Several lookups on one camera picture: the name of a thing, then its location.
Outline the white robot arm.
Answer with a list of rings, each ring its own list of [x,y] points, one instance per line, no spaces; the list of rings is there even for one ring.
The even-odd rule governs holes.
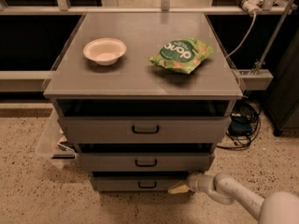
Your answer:
[[[299,224],[299,196],[278,191],[263,198],[227,174],[191,173],[171,187],[170,194],[204,192],[221,204],[240,203],[258,224]]]

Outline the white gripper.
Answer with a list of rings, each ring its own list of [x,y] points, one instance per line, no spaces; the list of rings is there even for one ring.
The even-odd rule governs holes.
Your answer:
[[[168,192],[170,194],[187,193],[189,190],[193,192],[204,192],[209,194],[215,190],[214,177],[211,175],[205,175],[203,173],[191,173],[187,177],[187,184],[178,184],[170,188]]]

